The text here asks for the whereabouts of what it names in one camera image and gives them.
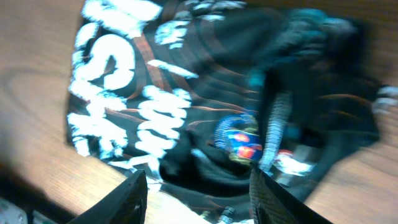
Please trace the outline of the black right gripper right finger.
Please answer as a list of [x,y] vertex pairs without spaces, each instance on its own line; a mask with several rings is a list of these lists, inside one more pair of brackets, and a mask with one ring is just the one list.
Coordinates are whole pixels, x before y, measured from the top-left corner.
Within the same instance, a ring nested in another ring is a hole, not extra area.
[[255,224],[331,224],[257,167],[251,171],[249,196]]

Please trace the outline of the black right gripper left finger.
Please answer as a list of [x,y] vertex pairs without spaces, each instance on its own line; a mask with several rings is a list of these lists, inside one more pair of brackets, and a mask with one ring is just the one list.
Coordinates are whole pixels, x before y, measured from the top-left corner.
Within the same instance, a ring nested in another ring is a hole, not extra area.
[[147,194],[146,174],[137,171],[67,224],[144,224]]

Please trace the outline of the black patterned sports jersey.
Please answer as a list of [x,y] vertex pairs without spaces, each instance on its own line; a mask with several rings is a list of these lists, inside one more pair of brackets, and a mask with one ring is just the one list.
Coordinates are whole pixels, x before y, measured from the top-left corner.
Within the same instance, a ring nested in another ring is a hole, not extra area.
[[362,69],[364,26],[318,9],[86,0],[81,18],[68,143],[206,223],[254,223],[255,167],[305,203],[397,104]]

